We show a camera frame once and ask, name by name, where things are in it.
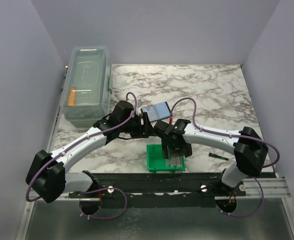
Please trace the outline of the green plastic bin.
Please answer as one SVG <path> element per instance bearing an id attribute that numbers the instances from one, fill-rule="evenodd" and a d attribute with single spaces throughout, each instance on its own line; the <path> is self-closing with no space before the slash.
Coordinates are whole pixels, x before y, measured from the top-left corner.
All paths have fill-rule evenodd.
<path id="1" fill-rule="evenodd" d="M 160 144 L 147 145 L 147 170 L 152 173 L 158 172 L 184 172 L 185 163 L 182 167 L 167 167 L 166 159 L 162 157 L 162 148 Z"/>

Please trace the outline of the black leather card holder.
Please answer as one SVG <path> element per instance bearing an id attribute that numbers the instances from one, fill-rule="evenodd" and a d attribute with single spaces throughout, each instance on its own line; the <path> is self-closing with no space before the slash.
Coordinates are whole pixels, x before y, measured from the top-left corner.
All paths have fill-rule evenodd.
<path id="1" fill-rule="evenodd" d="M 163 102 L 151 105 L 151 106 L 154 106 L 154 108 L 158 114 L 158 119 L 156 121 L 167 119 L 170 117 L 171 111 L 170 111 L 169 105 L 167 104 L 166 101 L 163 101 Z"/>

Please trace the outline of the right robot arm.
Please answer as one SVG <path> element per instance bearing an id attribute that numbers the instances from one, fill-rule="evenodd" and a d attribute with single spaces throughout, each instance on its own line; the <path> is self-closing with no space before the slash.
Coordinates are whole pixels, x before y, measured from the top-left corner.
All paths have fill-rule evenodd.
<path id="1" fill-rule="evenodd" d="M 159 120 L 153 131 L 161 139 L 162 156 L 166 159 L 172 155 L 190 157 L 192 144 L 216 148 L 234 155 L 236 162 L 224 170 L 217 182 L 217 191 L 223 196 L 232 193 L 246 177 L 259 177 L 269 151 L 267 145 L 250 127 L 239 131 L 205 129 L 189 120 L 178 119 L 175 124 Z"/>

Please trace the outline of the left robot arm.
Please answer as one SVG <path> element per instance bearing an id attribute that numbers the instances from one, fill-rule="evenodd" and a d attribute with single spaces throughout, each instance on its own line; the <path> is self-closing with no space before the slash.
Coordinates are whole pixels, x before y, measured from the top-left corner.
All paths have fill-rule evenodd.
<path id="1" fill-rule="evenodd" d="M 124 100 L 115 106 L 112 113 L 95 122 L 73 142 L 52 152 L 39 151 L 26 176 L 27 189 L 34 190 L 46 203 L 69 192 L 82 192 L 88 198 L 95 196 L 98 186 L 91 173 L 82 171 L 75 176 L 66 174 L 89 153 L 119 138 L 121 133 L 130 134 L 132 139 L 153 135 L 147 113 L 137 114 L 134 106 Z"/>

